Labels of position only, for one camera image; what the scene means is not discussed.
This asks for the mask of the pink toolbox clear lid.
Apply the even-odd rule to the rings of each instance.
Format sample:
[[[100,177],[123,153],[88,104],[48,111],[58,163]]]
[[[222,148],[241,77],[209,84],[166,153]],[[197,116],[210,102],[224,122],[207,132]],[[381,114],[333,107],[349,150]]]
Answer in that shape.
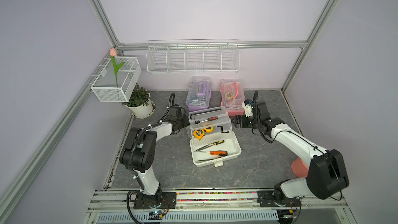
[[[220,86],[221,105],[230,117],[244,114],[243,103],[246,100],[243,84],[239,79],[224,79]]]

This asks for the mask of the purple toolbox clear lid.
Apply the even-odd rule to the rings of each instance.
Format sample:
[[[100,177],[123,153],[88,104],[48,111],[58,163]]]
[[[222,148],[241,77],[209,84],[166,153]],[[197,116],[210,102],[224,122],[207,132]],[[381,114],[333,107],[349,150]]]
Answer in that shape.
[[[186,99],[189,112],[209,108],[211,98],[211,78],[207,76],[193,76]]]

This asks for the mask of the white toolbox clear lid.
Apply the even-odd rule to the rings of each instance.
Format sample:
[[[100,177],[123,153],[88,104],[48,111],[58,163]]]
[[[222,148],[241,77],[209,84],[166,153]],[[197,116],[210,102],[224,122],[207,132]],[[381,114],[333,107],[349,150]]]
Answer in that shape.
[[[218,116],[219,118],[210,122],[202,122],[196,125],[196,120],[204,120],[210,117]],[[187,133],[189,135],[190,149],[193,163],[198,167],[215,166],[220,167],[225,161],[236,159],[241,154],[241,147],[237,140],[235,133],[232,130],[231,119],[223,106],[208,108],[205,110],[194,111],[189,113],[189,126]],[[229,130],[229,133],[222,134],[217,126],[223,126],[224,130]],[[205,127],[214,126],[212,133],[205,133],[201,140],[193,136],[193,131],[204,129]],[[205,151],[227,151],[226,157],[212,156],[204,153]]]

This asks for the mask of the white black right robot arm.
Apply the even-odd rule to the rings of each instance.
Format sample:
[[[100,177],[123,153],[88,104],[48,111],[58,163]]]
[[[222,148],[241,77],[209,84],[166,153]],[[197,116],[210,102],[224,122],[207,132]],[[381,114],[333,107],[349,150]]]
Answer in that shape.
[[[305,177],[287,179],[276,184],[271,200],[278,206],[285,206],[291,200],[305,196],[325,200],[349,187],[343,155],[336,149],[328,150],[316,145],[295,132],[282,119],[271,117],[266,103],[259,102],[258,93],[255,91],[253,99],[243,102],[245,112],[233,117],[234,125],[258,130],[267,143],[283,144],[308,166]]]

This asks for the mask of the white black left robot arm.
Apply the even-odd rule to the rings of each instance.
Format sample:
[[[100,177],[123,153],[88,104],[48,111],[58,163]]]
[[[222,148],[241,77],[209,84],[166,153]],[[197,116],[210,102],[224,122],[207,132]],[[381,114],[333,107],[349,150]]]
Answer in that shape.
[[[136,198],[143,208],[160,207],[164,201],[161,184],[152,168],[157,141],[178,134],[189,125],[186,110],[174,100],[172,93],[165,114],[155,124],[130,129],[119,156],[119,163],[133,174],[140,186]]]

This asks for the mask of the yellow tape measure in pink box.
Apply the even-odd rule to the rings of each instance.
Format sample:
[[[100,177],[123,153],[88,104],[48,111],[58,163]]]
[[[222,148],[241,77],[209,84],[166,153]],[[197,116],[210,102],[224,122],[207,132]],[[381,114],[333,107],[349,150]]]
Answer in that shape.
[[[234,99],[235,99],[235,95],[232,92],[228,92],[226,94],[226,100],[227,101],[231,101],[231,100],[234,100]]]

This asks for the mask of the potted green plant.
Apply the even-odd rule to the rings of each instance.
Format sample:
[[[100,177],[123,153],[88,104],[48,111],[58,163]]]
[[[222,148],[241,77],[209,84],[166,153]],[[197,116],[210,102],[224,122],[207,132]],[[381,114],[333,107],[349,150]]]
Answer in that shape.
[[[155,107],[151,101],[150,92],[137,84],[128,102],[123,103],[135,118],[144,119],[151,116]]]

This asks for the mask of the pink watering can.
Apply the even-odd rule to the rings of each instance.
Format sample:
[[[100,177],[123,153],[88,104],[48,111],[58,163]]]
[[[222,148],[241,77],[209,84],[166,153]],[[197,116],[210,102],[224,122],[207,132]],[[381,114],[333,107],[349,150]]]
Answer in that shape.
[[[292,162],[291,169],[297,177],[308,176],[309,167],[301,158],[297,158]]]

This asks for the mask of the small white mesh basket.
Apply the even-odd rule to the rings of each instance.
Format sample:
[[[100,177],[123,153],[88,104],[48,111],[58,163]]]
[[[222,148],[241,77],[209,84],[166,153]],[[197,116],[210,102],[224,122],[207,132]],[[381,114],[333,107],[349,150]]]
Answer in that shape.
[[[101,102],[128,102],[141,74],[136,57],[109,58],[91,84]]]

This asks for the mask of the pink artificial tulip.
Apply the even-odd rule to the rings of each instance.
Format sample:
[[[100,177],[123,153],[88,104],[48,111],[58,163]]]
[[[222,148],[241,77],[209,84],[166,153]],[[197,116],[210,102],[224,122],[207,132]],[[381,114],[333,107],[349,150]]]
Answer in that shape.
[[[116,62],[116,56],[117,56],[117,51],[115,48],[110,49],[110,59],[113,65],[114,69],[114,75],[115,75],[115,80],[116,80],[116,86],[119,88],[119,82],[118,82],[118,73],[120,69],[124,66],[125,62],[117,63]]]

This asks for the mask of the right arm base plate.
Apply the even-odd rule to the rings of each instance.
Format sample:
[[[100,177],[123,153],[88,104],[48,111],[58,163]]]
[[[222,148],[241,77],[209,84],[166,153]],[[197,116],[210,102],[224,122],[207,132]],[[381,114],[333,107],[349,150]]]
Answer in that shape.
[[[287,198],[280,190],[259,190],[258,203],[261,207],[301,207],[302,203],[299,197]]]

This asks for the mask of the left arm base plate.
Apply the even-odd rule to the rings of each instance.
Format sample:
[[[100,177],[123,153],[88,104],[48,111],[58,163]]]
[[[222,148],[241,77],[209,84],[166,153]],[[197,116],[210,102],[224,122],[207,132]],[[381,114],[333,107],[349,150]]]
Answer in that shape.
[[[176,192],[162,192],[149,196],[143,193],[136,195],[134,209],[174,209],[177,203]]]

